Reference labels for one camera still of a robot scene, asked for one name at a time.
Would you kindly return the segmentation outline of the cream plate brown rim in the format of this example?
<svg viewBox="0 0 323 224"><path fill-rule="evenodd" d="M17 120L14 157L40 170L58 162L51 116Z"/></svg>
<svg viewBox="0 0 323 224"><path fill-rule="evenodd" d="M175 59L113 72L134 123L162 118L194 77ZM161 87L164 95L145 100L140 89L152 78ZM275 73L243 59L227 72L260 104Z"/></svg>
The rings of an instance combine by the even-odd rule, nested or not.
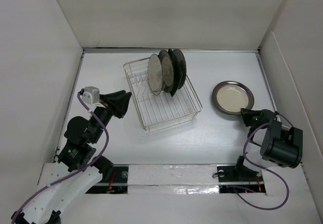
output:
<svg viewBox="0 0 323 224"><path fill-rule="evenodd" d="M240 115L241 109L251 110L254 106L254 95L244 84L237 81L223 81L212 91L215 107L228 115Z"/></svg>

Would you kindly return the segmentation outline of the cream plate tree pattern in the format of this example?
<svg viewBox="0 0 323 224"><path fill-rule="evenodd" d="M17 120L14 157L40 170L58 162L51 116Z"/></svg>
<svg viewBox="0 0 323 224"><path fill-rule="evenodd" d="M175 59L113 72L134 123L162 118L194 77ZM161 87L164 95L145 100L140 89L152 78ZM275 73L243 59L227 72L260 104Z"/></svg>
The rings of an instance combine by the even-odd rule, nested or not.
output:
<svg viewBox="0 0 323 224"><path fill-rule="evenodd" d="M158 55L152 54L148 61L148 83L154 95L159 95L163 89L163 69Z"/></svg>

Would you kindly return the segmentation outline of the cream plate checkered dark rim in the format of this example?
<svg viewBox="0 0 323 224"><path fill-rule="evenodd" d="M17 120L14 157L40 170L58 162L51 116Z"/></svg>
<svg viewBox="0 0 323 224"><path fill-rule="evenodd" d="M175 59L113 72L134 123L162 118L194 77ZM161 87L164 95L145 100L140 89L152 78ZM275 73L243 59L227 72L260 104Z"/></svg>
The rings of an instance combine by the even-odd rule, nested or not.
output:
<svg viewBox="0 0 323 224"><path fill-rule="evenodd" d="M174 87L174 68L169 53L162 49L158 54L163 70L164 92L170 93Z"/></svg>

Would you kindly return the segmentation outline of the black floral square plate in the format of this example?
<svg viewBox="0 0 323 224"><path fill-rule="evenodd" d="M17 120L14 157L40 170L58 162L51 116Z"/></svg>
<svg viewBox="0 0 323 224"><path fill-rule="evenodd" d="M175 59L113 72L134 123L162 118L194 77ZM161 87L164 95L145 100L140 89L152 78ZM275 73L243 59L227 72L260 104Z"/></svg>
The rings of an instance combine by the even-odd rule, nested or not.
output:
<svg viewBox="0 0 323 224"><path fill-rule="evenodd" d="M181 65L179 63L178 57L174 53L174 50L169 48L168 53L169 53L169 55L171 57L173 70L174 70L174 85L173 85L173 88L171 90L171 96L174 96L176 91L179 88L183 73L182 73L182 68L181 68Z"/></svg>

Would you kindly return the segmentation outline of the grey reindeer round plate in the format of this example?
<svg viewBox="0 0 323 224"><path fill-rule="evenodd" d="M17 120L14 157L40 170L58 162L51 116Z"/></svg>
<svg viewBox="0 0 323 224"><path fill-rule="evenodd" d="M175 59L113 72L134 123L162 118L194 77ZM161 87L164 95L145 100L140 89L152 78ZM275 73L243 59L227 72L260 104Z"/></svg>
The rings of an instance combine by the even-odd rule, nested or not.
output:
<svg viewBox="0 0 323 224"><path fill-rule="evenodd" d="M186 81L186 75L187 75L187 66L186 66L186 60L185 60L185 57L182 53L181 50L179 50L178 48L174 49L173 50L178 62L179 62L179 65L181 67L181 70L182 70L182 79L180 81L180 84L179 84L179 87L178 89L181 89Z"/></svg>

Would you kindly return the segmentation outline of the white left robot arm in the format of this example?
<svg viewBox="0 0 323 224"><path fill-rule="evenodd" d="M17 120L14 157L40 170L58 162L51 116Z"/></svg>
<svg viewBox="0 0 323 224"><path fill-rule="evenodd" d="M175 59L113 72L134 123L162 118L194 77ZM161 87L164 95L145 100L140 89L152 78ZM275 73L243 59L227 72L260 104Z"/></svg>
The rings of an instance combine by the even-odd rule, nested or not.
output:
<svg viewBox="0 0 323 224"><path fill-rule="evenodd" d="M29 197L14 212L12 223L61 223L70 207L95 184L107 182L114 164L104 157L109 143L106 129L112 117L123 118L131 92L125 90L100 94L95 87L85 87L77 98L90 113L69 120L49 182Z"/></svg>

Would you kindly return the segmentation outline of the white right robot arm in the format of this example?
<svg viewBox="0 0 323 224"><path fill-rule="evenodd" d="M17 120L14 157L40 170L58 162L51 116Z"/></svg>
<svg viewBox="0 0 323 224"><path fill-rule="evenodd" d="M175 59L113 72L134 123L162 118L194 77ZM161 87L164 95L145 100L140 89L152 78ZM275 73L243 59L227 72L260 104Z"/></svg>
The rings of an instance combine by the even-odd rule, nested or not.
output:
<svg viewBox="0 0 323 224"><path fill-rule="evenodd" d="M233 167L233 174L239 180L256 176L270 166L296 168L303 155L303 130L291 125L285 128L279 121L282 114L268 109L240 110L243 123L249 127L243 154ZM253 141L257 131L265 130L260 150L247 152L247 145Z"/></svg>

